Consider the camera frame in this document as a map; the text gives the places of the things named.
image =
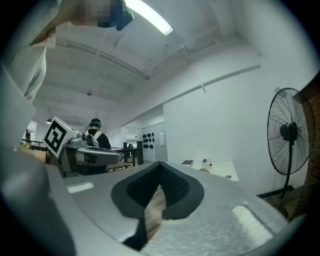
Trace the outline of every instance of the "white ceiling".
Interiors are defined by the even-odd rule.
[[[83,127],[95,117],[106,121],[124,96],[184,58],[181,45],[190,54],[236,36],[229,0],[144,2],[174,28],[170,35],[134,11],[133,22],[122,31],[70,23],[57,28],[56,47],[47,51],[46,76],[36,97],[52,116]]]

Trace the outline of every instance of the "fan guard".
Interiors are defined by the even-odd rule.
[[[307,161],[314,140],[315,118],[308,100],[296,89],[280,90],[271,102],[267,122],[268,149],[275,170],[282,175],[297,172]]]

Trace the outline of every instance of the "person wearing cap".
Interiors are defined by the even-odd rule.
[[[99,148],[111,150],[111,145],[109,143],[108,137],[100,131],[101,122],[98,118],[94,118],[90,122],[90,129],[85,132],[86,135],[95,136],[97,142],[99,143]]]
[[[46,50],[55,47],[57,26],[71,22],[120,31],[133,19],[124,0],[39,0],[12,35],[1,64],[32,103],[45,78]]]
[[[27,140],[27,143],[31,144],[31,134],[28,129],[25,130],[25,139]]]

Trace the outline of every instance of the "fan motor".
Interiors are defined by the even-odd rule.
[[[280,127],[280,135],[285,141],[294,142],[298,136],[298,126],[295,122],[283,124]]]

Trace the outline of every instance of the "ceiling light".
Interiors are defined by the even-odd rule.
[[[149,5],[141,0],[125,0],[126,6],[152,23],[165,36],[174,31],[173,27]]]

